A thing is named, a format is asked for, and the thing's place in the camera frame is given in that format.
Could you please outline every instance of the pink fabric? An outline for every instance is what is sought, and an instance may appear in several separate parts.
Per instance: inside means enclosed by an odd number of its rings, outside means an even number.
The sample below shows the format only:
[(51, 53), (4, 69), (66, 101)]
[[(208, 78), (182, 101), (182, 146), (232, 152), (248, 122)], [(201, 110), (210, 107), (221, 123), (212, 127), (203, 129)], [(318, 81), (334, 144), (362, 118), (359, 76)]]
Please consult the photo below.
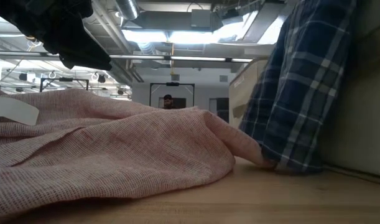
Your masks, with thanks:
[(212, 183), (256, 141), (208, 111), (160, 110), (85, 90), (4, 95), (40, 110), (0, 122), (0, 219), (88, 197), (141, 198)]

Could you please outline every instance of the wooden table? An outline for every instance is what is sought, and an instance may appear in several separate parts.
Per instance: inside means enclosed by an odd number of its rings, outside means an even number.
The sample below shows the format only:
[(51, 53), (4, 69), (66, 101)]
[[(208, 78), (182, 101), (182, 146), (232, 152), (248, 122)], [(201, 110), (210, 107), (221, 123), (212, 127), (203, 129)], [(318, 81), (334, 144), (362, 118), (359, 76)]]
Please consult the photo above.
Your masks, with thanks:
[(277, 175), (238, 160), (224, 179), (139, 200), (80, 200), (10, 223), (380, 223), (380, 185), (326, 171)]

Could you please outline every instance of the blue plaid shirt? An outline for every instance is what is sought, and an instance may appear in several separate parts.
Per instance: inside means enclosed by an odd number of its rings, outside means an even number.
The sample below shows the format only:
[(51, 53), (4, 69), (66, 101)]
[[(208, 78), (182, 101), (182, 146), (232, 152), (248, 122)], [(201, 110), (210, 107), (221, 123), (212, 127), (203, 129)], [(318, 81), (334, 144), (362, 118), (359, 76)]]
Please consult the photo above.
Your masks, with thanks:
[(322, 169), (317, 138), (343, 79), (355, 7), (356, 0), (301, 0), (281, 28), (240, 125), (280, 166)]

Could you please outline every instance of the white wall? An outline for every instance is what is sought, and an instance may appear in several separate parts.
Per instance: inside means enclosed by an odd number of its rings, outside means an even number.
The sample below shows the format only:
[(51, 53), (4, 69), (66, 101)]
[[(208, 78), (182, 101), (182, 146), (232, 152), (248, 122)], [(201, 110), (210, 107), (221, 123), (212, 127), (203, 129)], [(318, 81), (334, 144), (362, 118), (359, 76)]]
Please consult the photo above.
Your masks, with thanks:
[[(149, 105), (149, 83), (138, 83), (132, 87), (132, 101)], [(158, 107), (158, 100), (164, 95), (170, 94), (174, 98), (186, 98), (187, 107), (192, 106), (192, 94), (188, 92), (184, 86), (165, 86), (161, 85), (151, 96), (151, 106)], [(200, 109), (209, 109), (210, 98), (224, 98), (228, 97), (228, 84), (227, 86), (206, 86), (195, 85), (195, 106)]]

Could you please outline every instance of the ceiling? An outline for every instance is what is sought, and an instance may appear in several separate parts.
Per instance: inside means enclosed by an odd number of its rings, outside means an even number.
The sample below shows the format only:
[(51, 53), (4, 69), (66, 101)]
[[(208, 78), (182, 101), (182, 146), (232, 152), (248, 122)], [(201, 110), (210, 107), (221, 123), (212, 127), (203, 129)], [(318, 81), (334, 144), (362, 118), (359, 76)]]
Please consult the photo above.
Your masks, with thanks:
[[(240, 13), (249, 13), (254, 1), (224, 1), (224, 0), (199, 0), (196, 4), (188, 1), (173, 0), (137, 0), (141, 9), (140, 17), (146, 12), (157, 12), (163, 18), (162, 21), (168, 21), (173, 12), (183, 15), (190, 14), (192, 9), (211, 10), (213, 13), (222, 13), (224, 8), (241, 7)], [(258, 8), (256, 17), (249, 22), (249, 28), (246, 30), (241, 40), (229, 41), (225, 43), (212, 44), (171, 44), (168, 42), (152, 43), (158, 54), (170, 55), (174, 48), (174, 55), (183, 56), (202, 56), (202, 57), (237, 57), (237, 58), (254, 58), (261, 55), (269, 55), (273, 49), (274, 37), (272, 40), (267, 38), (267, 45), (257, 44), (263, 35), (269, 32), (270, 26), (276, 23), (278, 18), (284, 20), (293, 9), (295, 0), (285, 1), (260, 1), (262, 4)], [(121, 29), (121, 19), (116, 16), (117, 8), (113, 0), (93, 0), (93, 9), (95, 13), (83, 20), (85, 28), (91, 36), (107, 51), (110, 55), (120, 54), (141, 54), (137, 43), (127, 41)], [(45, 52), (42, 44), (29, 42), (19, 30), (12, 24), (0, 18), (0, 50), (3, 51), (32, 51)], [(99, 95), (111, 97), (118, 96), (127, 98), (131, 94), (128, 86), (139, 82), (169, 82), (171, 77), (170, 62), (153, 62), (145, 60), (125, 60), (114, 59), (113, 69), (109, 72), (95, 70), (85, 67), (74, 67), (72, 70), (65, 68), (61, 62), (39, 58), (38, 60), (27, 60), (28, 58), (6, 59), (0, 58), (2, 66), (2, 78), (7, 75), (0, 83), (2, 90), (7, 93), (17, 93), (15, 86), (36, 86), (34, 88), (22, 88), (22, 93), (39, 91), (39, 78), (80, 78), (89, 79), (90, 88)], [(174, 73), (180, 74), (180, 81), (186, 83), (208, 84), (208, 85), (228, 85), (219, 82), (220, 75), (228, 76), (228, 81), (234, 78), (240, 63), (224, 62), (196, 62), (196, 61), (175, 61)], [(19, 79), (21, 73), (34, 73), (36, 79), (22, 81)], [(100, 83), (98, 77), (104, 76), (106, 81)], [(57, 83), (55, 85), (61, 88), (82, 88), (77, 82)], [(51, 91), (58, 86), (49, 85), (44, 91)], [(118, 90), (124, 90), (124, 95), (118, 95)]]

